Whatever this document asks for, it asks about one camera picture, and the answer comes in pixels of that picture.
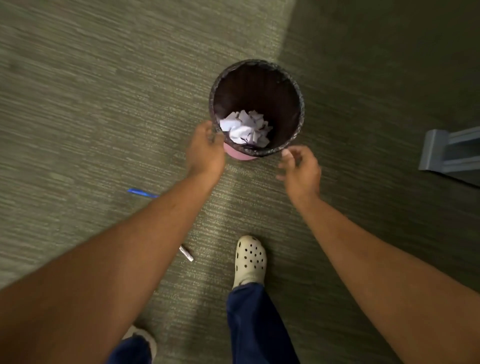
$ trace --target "forearm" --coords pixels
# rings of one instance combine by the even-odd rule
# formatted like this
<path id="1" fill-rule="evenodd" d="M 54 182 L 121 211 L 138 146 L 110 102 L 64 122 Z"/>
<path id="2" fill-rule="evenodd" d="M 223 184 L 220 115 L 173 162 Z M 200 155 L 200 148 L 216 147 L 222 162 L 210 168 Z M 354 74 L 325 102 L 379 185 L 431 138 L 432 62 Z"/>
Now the forearm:
<path id="1" fill-rule="evenodd" d="M 475 363 L 480 296 L 320 199 L 297 206 L 361 309 L 405 363 Z"/>
<path id="2" fill-rule="evenodd" d="M 0 345 L 12 353 L 9 359 L 104 361 L 157 287 L 212 188 L 208 179 L 189 177 L 0 291 Z"/>

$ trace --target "crumpled paper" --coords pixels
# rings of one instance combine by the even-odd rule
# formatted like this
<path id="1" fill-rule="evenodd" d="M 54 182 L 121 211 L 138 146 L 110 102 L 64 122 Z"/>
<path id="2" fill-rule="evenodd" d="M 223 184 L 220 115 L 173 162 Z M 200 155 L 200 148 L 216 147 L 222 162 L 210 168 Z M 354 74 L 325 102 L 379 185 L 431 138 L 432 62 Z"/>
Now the crumpled paper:
<path id="1" fill-rule="evenodd" d="M 228 132 L 232 142 L 260 148 L 265 148 L 270 143 L 267 134 L 273 129 L 272 126 L 268 126 L 263 114 L 255 110 L 248 113 L 245 110 L 231 113 L 220 120 L 220 128 Z"/>

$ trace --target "left hand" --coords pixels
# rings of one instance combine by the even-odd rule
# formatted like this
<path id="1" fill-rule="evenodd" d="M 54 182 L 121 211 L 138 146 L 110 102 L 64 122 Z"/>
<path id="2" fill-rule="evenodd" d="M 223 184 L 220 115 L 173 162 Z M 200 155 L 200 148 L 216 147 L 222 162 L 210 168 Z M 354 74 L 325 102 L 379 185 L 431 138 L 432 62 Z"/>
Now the left hand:
<path id="1" fill-rule="evenodd" d="M 196 127 L 187 148 L 187 171 L 189 176 L 203 176 L 215 185 L 225 168 L 225 137 L 223 133 L 216 133 L 213 141 L 210 141 L 211 135 L 211 121 L 205 121 Z"/>

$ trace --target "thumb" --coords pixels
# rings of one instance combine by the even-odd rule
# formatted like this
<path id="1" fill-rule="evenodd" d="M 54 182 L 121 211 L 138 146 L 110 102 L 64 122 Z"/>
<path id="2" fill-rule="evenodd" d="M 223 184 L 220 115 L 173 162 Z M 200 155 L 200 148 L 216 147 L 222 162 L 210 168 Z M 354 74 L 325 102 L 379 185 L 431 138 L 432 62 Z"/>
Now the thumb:
<path id="1" fill-rule="evenodd" d="M 282 161 L 287 172 L 295 169 L 295 158 L 293 157 L 292 152 L 290 152 L 288 149 L 282 150 Z"/>
<path id="2" fill-rule="evenodd" d="M 218 132 L 215 134 L 214 144 L 217 146 L 222 146 L 225 140 L 225 135 L 222 132 Z"/>

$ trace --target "blue pen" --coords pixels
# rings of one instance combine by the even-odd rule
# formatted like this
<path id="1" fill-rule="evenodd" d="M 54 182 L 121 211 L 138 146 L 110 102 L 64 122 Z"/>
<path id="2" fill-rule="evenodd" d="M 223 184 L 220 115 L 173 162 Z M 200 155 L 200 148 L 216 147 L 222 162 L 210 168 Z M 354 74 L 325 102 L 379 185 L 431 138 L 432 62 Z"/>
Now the blue pen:
<path id="1" fill-rule="evenodd" d="M 131 194 L 139 194 L 140 196 L 145 196 L 145 197 L 150 197 L 150 198 L 157 198 L 157 194 L 151 194 L 149 192 L 145 192 L 142 190 L 139 190 L 138 188 L 129 188 L 127 192 L 130 192 Z"/>
<path id="2" fill-rule="evenodd" d="M 145 196 L 145 197 L 150 197 L 150 198 L 157 198 L 157 194 L 151 194 L 149 192 L 145 192 L 142 190 L 139 190 L 138 188 L 129 188 L 127 192 L 130 192 L 131 194 L 139 194 L 140 196 Z M 183 245 L 180 245 L 180 251 L 184 256 L 187 257 L 188 260 L 193 262 L 193 256 L 185 249 Z"/>

